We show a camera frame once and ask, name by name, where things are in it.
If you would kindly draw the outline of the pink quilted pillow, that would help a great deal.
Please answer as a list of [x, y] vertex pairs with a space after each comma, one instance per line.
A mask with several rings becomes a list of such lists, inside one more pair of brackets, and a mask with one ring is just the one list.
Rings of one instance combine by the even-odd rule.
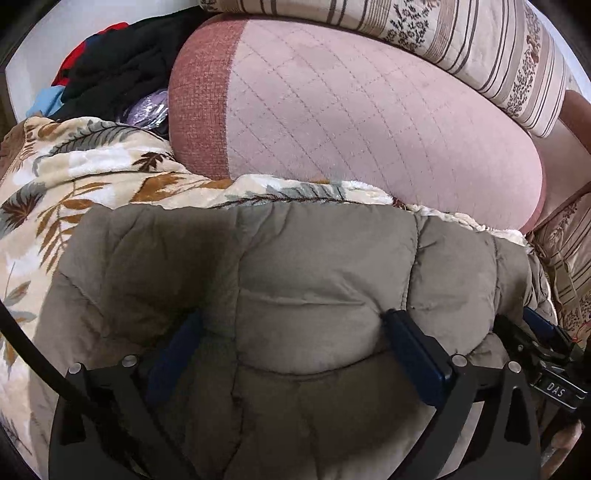
[[501, 229], [531, 228], [544, 171], [531, 137], [472, 88], [360, 35], [219, 16], [168, 86], [176, 159], [212, 179], [356, 180]]

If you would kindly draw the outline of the striped floral pillow at top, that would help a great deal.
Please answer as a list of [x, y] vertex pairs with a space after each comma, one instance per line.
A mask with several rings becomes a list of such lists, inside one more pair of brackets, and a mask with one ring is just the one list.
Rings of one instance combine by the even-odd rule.
[[525, 1], [202, 1], [208, 12], [308, 20], [406, 50], [462, 81], [530, 134], [550, 135], [573, 77]]

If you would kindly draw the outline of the pink brown pillow at corner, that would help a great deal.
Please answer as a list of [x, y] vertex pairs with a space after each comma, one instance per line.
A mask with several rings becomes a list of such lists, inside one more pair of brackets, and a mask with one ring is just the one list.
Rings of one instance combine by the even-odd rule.
[[590, 191], [590, 103], [567, 90], [552, 132], [534, 141], [544, 169], [542, 226]]

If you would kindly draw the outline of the leaf pattern fleece blanket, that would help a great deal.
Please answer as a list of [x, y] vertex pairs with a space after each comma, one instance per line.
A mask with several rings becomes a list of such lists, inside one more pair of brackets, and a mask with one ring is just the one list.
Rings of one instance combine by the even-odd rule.
[[[1, 298], [33, 342], [57, 265], [75, 228], [94, 207], [337, 203], [392, 206], [465, 227], [453, 218], [398, 207], [390, 195], [360, 182], [207, 178], [176, 162], [167, 142], [94, 118], [26, 120], [4, 142], [1, 172]], [[507, 240], [500, 233], [467, 229]]]

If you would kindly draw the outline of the striped floral cushion at right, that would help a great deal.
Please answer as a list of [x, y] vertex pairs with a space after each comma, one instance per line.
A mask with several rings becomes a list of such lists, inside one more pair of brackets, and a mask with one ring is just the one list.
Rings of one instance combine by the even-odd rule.
[[581, 192], [529, 235], [547, 274], [559, 325], [590, 345], [591, 193]]

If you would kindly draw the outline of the olive green puffer jacket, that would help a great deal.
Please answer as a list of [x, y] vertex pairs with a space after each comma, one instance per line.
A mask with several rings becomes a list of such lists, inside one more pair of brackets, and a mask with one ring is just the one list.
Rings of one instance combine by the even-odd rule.
[[381, 316], [502, 367], [497, 315], [556, 313], [518, 244], [392, 206], [94, 207], [34, 336], [59, 370], [156, 345], [185, 311], [204, 339], [157, 412], [205, 479], [384, 479], [429, 423]]

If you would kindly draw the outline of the purple shiny fabric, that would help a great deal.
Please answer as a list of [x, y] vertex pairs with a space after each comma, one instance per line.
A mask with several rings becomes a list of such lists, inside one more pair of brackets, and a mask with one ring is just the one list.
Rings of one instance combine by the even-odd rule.
[[157, 90], [128, 107], [119, 122], [145, 130], [161, 127], [168, 117], [168, 91]]

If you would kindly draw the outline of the pile of dark clothes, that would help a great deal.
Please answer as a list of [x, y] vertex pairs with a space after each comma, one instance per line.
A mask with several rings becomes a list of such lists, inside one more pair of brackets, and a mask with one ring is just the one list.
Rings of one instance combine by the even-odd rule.
[[65, 76], [39, 92], [26, 115], [39, 113], [57, 121], [84, 116], [121, 119], [144, 97], [168, 87], [179, 51], [211, 17], [195, 6], [89, 37], [62, 70]]

